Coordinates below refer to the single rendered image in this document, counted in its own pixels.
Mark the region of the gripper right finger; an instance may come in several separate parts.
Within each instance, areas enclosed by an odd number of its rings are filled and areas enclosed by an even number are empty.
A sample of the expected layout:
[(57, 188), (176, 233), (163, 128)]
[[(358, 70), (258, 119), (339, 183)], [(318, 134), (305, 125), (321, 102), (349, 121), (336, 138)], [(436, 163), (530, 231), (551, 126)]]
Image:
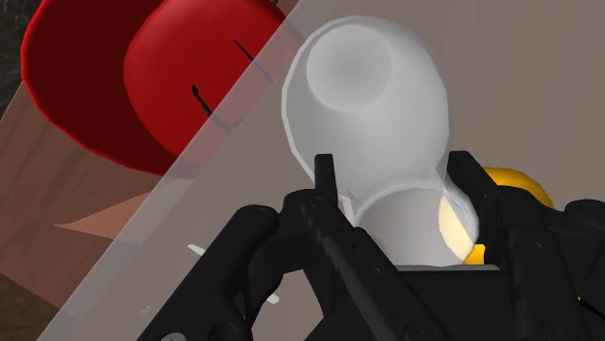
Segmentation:
[(509, 276), (514, 341), (605, 341), (605, 202), (550, 208), (467, 151), (450, 152), (447, 173), (478, 213), (485, 262)]

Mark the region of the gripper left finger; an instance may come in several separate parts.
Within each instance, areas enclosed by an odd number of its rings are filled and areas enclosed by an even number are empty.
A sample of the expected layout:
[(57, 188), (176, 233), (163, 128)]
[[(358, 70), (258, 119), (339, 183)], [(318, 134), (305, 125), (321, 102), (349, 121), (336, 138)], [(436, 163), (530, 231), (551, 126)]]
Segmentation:
[(254, 341), (263, 303), (300, 269), (325, 314), (305, 341), (449, 341), (368, 233), (339, 210), (332, 155), (316, 155), (314, 171), (314, 188), (288, 194), (281, 210), (238, 209), (137, 341)]

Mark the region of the translucent white vase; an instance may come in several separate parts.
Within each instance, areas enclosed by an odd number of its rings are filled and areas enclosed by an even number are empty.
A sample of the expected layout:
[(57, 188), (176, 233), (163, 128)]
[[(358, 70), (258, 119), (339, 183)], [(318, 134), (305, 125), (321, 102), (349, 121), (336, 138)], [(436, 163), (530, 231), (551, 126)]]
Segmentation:
[(370, 16), (326, 23), (293, 60), (281, 113), (310, 177), (315, 156), (333, 156), (346, 217), (393, 264), (459, 265), (470, 255), (478, 217), (445, 174), (446, 87), (408, 30)]

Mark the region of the yellow round fruit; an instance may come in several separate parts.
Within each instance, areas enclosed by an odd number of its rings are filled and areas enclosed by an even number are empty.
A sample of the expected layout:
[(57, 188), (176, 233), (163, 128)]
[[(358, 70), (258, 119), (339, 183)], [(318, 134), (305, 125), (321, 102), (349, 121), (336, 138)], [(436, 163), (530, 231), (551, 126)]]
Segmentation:
[[(485, 167), (484, 171), (497, 185), (527, 190), (542, 204), (555, 207), (544, 188), (523, 172), (491, 167)], [(477, 244), (470, 236), (467, 223), (463, 221), (462, 209), (454, 204), (453, 195), (457, 188), (449, 176), (446, 176), (445, 185), (450, 198), (443, 196), (439, 203), (438, 222), (442, 238), (462, 264), (483, 264), (486, 247)]]

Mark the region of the red apple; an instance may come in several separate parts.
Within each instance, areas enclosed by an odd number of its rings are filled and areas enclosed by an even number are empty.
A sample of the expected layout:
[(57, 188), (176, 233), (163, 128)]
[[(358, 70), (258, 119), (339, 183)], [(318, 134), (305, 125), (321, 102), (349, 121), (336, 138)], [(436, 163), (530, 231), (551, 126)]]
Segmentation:
[(283, 22), (271, 0), (163, 0), (124, 59), (136, 115), (177, 156)]

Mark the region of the red bowl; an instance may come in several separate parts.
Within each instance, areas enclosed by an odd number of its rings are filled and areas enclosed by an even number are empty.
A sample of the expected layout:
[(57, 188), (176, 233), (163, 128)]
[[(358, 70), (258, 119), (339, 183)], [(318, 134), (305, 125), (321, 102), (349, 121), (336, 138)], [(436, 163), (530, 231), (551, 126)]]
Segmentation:
[(122, 166), (162, 175), (204, 166), (269, 87), (278, 62), (260, 52), (179, 155), (136, 115), (124, 83), (131, 41), (163, 0), (43, 0), (26, 30), (21, 73), (34, 103), (88, 151)]

